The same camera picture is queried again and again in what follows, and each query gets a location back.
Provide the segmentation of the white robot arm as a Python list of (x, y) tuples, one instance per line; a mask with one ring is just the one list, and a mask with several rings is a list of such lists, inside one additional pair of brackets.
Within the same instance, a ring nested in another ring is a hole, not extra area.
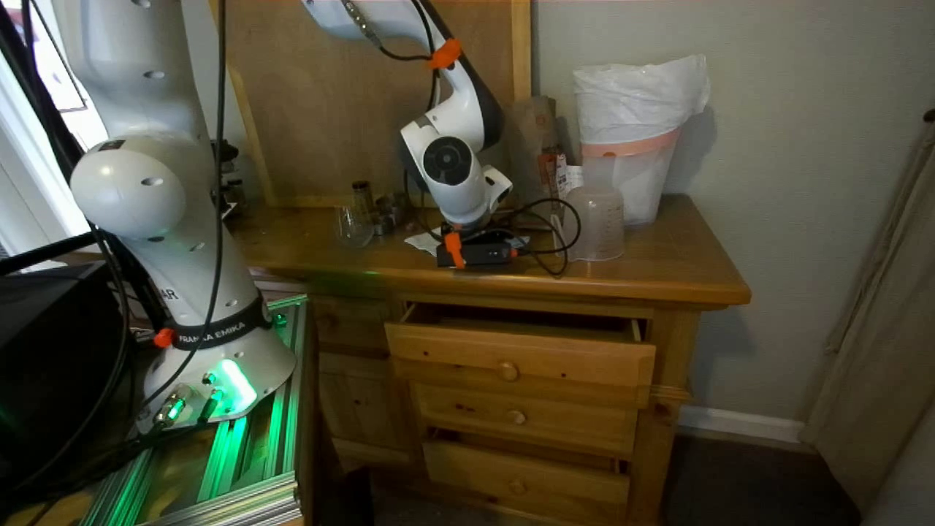
[[(479, 228), (512, 182), (479, 157), (499, 134), (495, 95), (427, 0), (302, 0), (332, 39), (427, 48), (451, 96), (401, 130), (403, 168), (446, 226)], [(170, 311), (143, 381), (143, 431), (249, 416), (295, 372), (211, 198), (216, 157), (198, 108), (182, 0), (52, 0), (74, 74), (108, 138), (70, 172), (78, 210), (116, 236)]]

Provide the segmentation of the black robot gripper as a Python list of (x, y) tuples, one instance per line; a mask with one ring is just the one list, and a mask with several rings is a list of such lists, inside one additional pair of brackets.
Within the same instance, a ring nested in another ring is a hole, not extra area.
[(444, 231), (436, 263), (444, 269), (495, 269), (521, 257), (521, 239), (506, 231)]

